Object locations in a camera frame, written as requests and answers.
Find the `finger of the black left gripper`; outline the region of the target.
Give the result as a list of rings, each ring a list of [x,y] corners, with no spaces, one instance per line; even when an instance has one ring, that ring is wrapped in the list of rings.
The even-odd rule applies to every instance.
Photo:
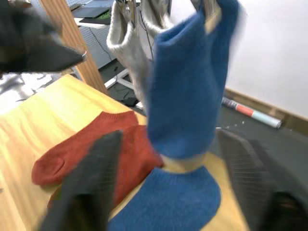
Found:
[[[62,27],[31,9],[28,0],[2,0],[0,2],[0,45],[20,46],[28,39],[50,33],[60,34]]]
[[[86,52],[59,44],[0,51],[1,72],[62,72],[85,61]]]

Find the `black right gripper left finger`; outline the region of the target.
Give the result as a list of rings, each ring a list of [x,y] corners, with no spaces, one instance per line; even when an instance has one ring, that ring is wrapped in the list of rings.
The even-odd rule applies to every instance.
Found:
[[[105,231],[113,204],[123,132],[97,139],[61,185],[40,231]]]

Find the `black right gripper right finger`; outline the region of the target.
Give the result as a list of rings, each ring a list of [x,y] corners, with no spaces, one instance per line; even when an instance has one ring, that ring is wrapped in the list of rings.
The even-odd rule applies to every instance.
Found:
[[[306,231],[308,190],[254,139],[216,130],[232,189],[252,231]]]

